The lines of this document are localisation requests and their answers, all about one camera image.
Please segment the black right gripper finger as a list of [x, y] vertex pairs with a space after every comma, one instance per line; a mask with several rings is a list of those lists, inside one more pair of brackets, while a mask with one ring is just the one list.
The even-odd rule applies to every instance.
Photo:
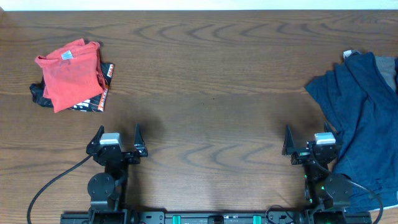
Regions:
[[290, 126], [287, 125], [285, 127], [285, 139], [282, 148], [282, 155], [291, 155], [294, 152], [294, 149], [295, 146], [294, 146], [294, 139], [292, 137], [292, 132]]
[[325, 121], [323, 128], [324, 128], [325, 133], [331, 133], [333, 135], [334, 139], [338, 140], [338, 135], [337, 135], [336, 131], [332, 128], [332, 126], [329, 124], [329, 122]]

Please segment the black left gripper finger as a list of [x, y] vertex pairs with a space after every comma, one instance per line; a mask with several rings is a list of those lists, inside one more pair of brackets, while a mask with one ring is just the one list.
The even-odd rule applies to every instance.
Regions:
[[140, 126], [137, 123], [134, 135], [134, 147], [138, 152], [146, 152], [146, 144], [142, 138]]
[[104, 134], [104, 126], [100, 126], [93, 139], [88, 144], [88, 152], [97, 152], [101, 149], [100, 139]]

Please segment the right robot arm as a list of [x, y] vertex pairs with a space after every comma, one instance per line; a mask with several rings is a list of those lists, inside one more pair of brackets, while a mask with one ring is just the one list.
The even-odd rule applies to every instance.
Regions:
[[310, 202], [301, 212], [289, 217], [292, 223], [346, 223], [343, 210], [350, 206], [352, 187], [343, 174], [334, 174], [328, 164], [338, 157], [342, 142], [328, 123], [324, 132], [314, 134], [305, 147], [296, 147], [289, 126], [285, 128], [283, 156], [304, 169], [305, 199]]

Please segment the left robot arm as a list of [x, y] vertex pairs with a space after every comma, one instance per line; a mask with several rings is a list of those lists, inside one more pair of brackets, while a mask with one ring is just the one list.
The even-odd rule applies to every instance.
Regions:
[[138, 124], [135, 127], [134, 147], [132, 151], [123, 152], [121, 135], [105, 133], [103, 126], [87, 145], [86, 153], [104, 167], [104, 172], [94, 175], [88, 182], [87, 191], [91, 197], [89, 224], [139, 223], [137, 212], [124, 208], [128, 168], [148, 156]]

